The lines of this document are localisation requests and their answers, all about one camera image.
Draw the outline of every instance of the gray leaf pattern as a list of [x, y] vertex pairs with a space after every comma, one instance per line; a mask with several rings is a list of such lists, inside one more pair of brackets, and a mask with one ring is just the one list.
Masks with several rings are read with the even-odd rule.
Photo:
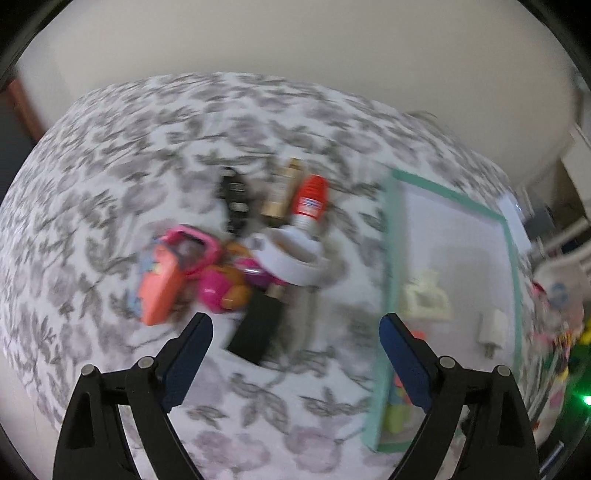
[[[380, 302], [382, 181], [389, 168], [402, 168], [490, 204], [508, 179], [429, 116], [267, 75], [166, 75], [95, 90], [50, 128], [17, 174], [0, 205], [0, 345], [57, 429], [81, 365], [127, 368], [203, 308], [180, 299], [171, 323], [144, 327], [127, 306], [137, 253], [175, 223], [222, 228], [221, 166], [238, 168], [263, 198], [288, 156], [330, 183], [326, 234], [346, 262], [319, 304], [343, 308], [323, 310], [310, 323], [313, 343], [295, 351], [287, 337], [300, 325], [291, 325], [265, 369], [238, 368], [212, 346], [171, 421], [207, 479], [276, 478], [280, 459], [292, 459], [283, 467], [306, 478], [335, 480], [364, 477], [368, 468], [379, 476], [393, 465], [368, 456], [356, 434], [380, 317], [358, 302]], [[330, 319], [337, 323], [316, 338]], [[231, 334], [226, 316], [214, 324], [216, 337]]]

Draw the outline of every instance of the white plug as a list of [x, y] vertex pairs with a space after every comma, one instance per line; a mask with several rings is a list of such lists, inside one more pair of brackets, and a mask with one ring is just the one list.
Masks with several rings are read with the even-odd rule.
[[493, 358], [499, 348], [505, 348], [509, 319], [502, 311], [495, 309], [482, 316], [478, 343], [484, 346], [485, 357]]

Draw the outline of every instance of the blue gripper pad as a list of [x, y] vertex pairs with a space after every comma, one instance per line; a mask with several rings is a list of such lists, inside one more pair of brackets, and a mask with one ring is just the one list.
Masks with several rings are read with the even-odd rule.
[[183, 403], [212, 339], [211, 318], [196, 313], [183, 332], [166, 342], [156, 356], [156, 376], [164, 386], [160, 406], [166, 413]]
[[413, 405], [427, 412], [431, 408], [431, 376], [409, 342], [413, 343], [413, 347], [421, 342], [430, 351], [429, 346], [423, 340], [413, 337], [399, 318], [391, 319], [390, 315], [380, 320], [379, 341]]

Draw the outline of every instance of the white wall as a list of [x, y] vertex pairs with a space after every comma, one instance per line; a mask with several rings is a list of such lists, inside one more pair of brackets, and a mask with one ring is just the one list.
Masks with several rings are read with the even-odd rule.
[[521, 180], [573, 117], [569, 59], [517, 0], [74, 0], [19, 62], [45, 125], [153, 74], [310, 80], [428, 110]]

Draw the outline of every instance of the orange toy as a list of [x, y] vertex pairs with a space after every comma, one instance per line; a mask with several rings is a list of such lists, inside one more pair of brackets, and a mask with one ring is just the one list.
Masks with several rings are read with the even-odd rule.
[[146, 270], [137, 294], [141, 301], [141, 320], [146, 325], [166, 320], [185, 282], [178, 257], [163, 243], [157, 243], [152, 254], [153, 262]]

